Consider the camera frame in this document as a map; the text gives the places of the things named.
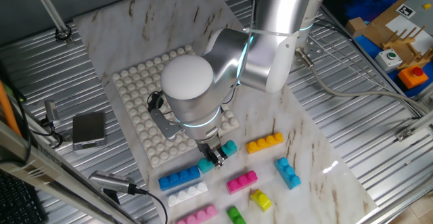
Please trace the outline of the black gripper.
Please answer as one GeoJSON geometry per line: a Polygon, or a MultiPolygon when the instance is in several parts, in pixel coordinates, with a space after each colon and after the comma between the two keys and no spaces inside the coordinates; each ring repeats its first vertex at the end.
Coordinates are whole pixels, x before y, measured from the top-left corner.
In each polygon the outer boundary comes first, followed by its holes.
{"type": "Polygon", "coordinates": [[[221,148],[219,136],[212,136],[204,140],[196,140],[199,151],[205,155],[206,166],[221,167],[227,159],[226,153],[221,148]]]}

